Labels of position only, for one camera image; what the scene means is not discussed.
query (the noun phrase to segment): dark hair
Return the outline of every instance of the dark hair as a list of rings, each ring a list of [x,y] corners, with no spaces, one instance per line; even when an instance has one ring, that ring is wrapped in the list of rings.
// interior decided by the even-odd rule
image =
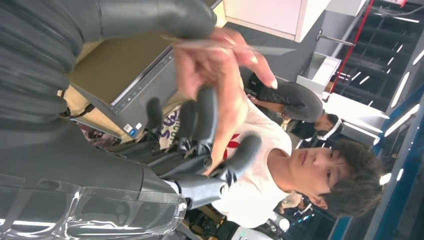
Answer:
[[[350,175],[341,179],[331,192],[321,194],[328,212],[336,217],[361,216],[380,201],[383,186],[380,185],[381,165],[369,147],[350,140],[340,140],[337,150],[349,167]]]
[[[333,127],[337,124],[337,122],[339,121],[339,117],[335,114],[330,114],[330,113],[326,113],[326,117],[328,119],[328,121],[333,125]],[[332,136],[335,136],[339,133],[341,133],[343,130],[343,123],[340,124],[340,126],[338,126],[338,128],[334,131],[334,133],[332,134]],[[318,136],[325,136],[329,131],[326,130],[319,130],[316,131],[316,134]]]
[[[327,113],[327,119],[333,126],[335,126],[337,122],[339,121],[339,116],[337,116],[336,114]],[[338,126],[338,128],[335,130],[333,135],[341,133],[342,130],[343,130],[343,124],[340,124],[340,126]]]

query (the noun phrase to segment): white t-shirt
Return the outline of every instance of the white t-shirt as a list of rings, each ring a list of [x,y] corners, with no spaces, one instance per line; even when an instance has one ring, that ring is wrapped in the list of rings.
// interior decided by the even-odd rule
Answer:
[[[278,203],[290,195],[276,185],[267,162],[268,155],[273,149],[280,149],[290,155],[292,142],[289,135],[277,123],[270,120],[250,101],[248,101],[248,107],[247,118],[232,136],[223,159],[230,158],[244,136],[250,133],[260,136],[261,148],[253,165],[229,188],[228,193],[221,200],[213,202],[212,205],[221,214],[227,216],[229,221],[244,228],[255,228],[264,224]],[[172,135],[169,134],[171,129],[173,129],[172,126],[164,126],[161,131],[164,137]]]

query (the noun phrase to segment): red pole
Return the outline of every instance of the red pole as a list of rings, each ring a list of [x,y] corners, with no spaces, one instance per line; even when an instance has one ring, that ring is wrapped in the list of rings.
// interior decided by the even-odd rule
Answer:
[[[370,0],[370,1],[369,1],[369,5],[368,5],[368,7],[366,8],[365,14],[363,15],[363,19],[362,19],[362,21],[361,21],[361,23],[360,23],[360,25],[359,25],[359,29],[358,29],[358,31],[357,31],[357,33],[356,33],[356,35],[355,35],[355,39],[353,40],[353,43],[354,43],[354,44],[356,44],[356,43],[358,42],[358,40],[359,40],[359,37],[360,37],[361,32],[362,32],[362,29],[364,28],[364,25],[365,25],[365,21],[367,20],[368,15],[370,14],[371,7],[373,6],[373,3],[374,3],[374,0]],[[349,50],[347,51],[346,57],[344,58],[343,62],[341,63],[340,68],[338,69],[338,73],[337,73],[337,76],[336,76],[336,78],[335,78],[335,80],[334,80],[334,84],[332,85],[331,90],[330,90],[330,92],[329,92],[330,94],[331,94],[332,92],[334,92],[334,88],[336,87],[337,81],[339,80],[340,75],[341,75],[341,73],[342,73],[343,69],[345,68],[346,63],[348,62],[348,59],[349,59],[349,57],[351,56],[351,54],[352,54],[352,52],[353,52],[353,50],[354,50],[354,47],[355,47],[355,46],[350,46],[350,47],[349,47]]]

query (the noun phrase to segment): computer monitor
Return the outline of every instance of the computer monitor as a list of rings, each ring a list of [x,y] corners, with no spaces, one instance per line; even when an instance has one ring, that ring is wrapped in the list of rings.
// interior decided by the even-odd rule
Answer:
[[[221,0],[204,0],[215,8]],[[71,84],[130,137],[147,123],[146,103],[162,105],[176,93],[171,42],[159,32],[109,39],[69,74]]]

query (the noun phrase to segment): wall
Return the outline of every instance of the wall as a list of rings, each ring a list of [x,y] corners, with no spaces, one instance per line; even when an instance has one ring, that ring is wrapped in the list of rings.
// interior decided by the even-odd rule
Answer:
[[[322,23],[322,34],[328,37],[342,39],[354,19],[354,16],[326,11]],[[337,45],[338,43],[335,41],[320,39],[316,45],[315,52],[331,56],[336,50]]]
[[[324,15],[323,13],[318,18],[302,42],[294,42],[230,22],[225,26],[239,31],[250,45],[296,49],[296,51],[280,56],[265,56],[271,70],[276,76],[295,82],[302,69],[309,63],[312,53],[315,50],[317,44],[316,36],[323,25]],[[252,74],[252,72],[244,68],[240,70],[240,73],[244,80],[246,78],[248,79]]]

